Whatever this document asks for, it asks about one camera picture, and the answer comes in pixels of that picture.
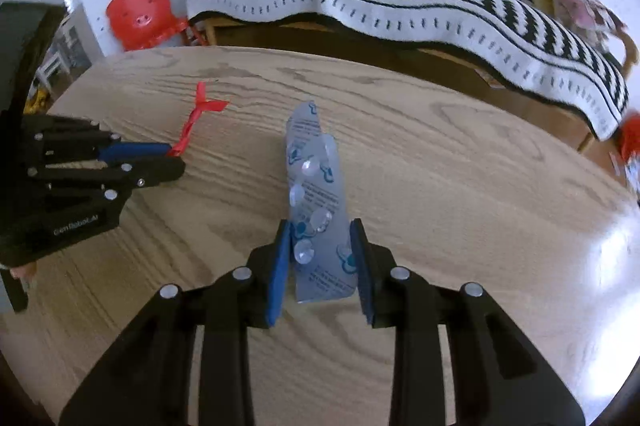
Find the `red twist tie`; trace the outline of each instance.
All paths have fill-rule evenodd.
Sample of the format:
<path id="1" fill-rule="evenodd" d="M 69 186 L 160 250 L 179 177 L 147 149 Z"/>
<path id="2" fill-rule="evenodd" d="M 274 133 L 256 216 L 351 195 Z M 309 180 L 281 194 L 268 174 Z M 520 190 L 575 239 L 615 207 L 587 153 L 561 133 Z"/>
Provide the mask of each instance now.
<path id="1" fill-rule="evenodd" d="M 189 120 L 184 124 L 182 128 L 180 140 L 173 148 L 169 150 L 167 155 L 169 155 L 170 157 L 179 157 L 180 155 L 182 155 L 189 145 L 193 125 L 196 123 L 196 120 L 200 118 L 202 113 L 205 111 L 222 111 L 226 108 L 227 104 L 229 104 L 229 101 L 222 101 L 218 99 L 208 101 L 206 86 L 204 84 L 204 81 L 200 81 L 196 86 L 196 107 L 193 109 L 191 115 L 189 116 Z"/>

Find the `sofa leg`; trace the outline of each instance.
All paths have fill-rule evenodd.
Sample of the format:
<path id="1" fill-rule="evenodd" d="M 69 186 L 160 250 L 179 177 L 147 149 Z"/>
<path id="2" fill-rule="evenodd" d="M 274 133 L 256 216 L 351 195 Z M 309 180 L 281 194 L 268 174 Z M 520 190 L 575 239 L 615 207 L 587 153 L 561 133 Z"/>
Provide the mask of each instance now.
<path id="1" fill-rule="evenodd" d="M 594 137 L 592 134 L 588 134 L 580 143 L 580 145 L 578 145 L 578 153 L 580 155 L 584 155 L 584 153 L 589 149 L 589 147 L 591 146 L 591 144 L 594 141 Z"/>
<path id="2" fill-rule="evenodd" d="M 211 20 L 204 21 L 204 31 L 207 34 L 207 40 L 209 41 L 209 46 L 217 46 L 218 42 L 216 41 L 216 29 L 213 26 L 213 21 Z"/>

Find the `wood grain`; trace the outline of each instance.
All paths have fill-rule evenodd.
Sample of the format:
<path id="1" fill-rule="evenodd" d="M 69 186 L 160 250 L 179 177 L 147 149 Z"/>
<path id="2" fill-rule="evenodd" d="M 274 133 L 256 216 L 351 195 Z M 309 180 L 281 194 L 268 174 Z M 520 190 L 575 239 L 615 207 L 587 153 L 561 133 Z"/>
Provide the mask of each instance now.
<path id="1" fill-rule="evenodd" d="M 0 349 L 54 419 L 162 284 L 209 284 L 273 238 L 287 216 L 284 126 L 309 99 L 337 139 L 348 210 L 369 239 L 434 284 L 481 282 L 588 422 L 620 388 L 640 354 L 639 211 L 596 165 L 441 86 L 275 50 L 114 56 L 54 112 L 129 140 L 176 141 L 198 80 L 231 104 L 196 125 L 183 178 L 139 190 L 119 228 L 44 259 L 28 311 L 1 318 Z M 257 423 L 386 424 L 393 339 L 367 328 L 356 297 L 287 297 L 274 329 L 250 333 Z"/>

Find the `red pig chair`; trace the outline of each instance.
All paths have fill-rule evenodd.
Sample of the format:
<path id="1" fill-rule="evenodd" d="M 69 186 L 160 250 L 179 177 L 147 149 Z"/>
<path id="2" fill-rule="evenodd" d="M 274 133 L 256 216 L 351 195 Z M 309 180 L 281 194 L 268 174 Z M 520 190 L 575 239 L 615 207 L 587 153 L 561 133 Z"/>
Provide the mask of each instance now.
<path id="1" fill-rule="evenodd" d="M 153 48 L 176 34 L 190 44 L 187 28 L 204 45 L 200 33 L 189 26 L 187 18 L 176 18 L 170 0 L 112 0 L 107 6 L 111 31 L 126 52 Z"/>

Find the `black and white striped blanket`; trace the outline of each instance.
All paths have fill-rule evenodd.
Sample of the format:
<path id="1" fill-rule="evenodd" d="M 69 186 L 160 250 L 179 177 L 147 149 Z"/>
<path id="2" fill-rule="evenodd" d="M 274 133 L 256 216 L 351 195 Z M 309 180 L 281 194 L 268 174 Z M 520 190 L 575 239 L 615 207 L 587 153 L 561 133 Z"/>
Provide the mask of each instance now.
<path id="1" fill-rule="evenodd" d="M 451 44 L 510 84 L 580 110 L 599 139 L 625 109 L 622 76 L 598 52 L 528 0 L 188 0 L 190 18 L 218 12 L 246 22 L 316 13 L 383 40 Z"/>

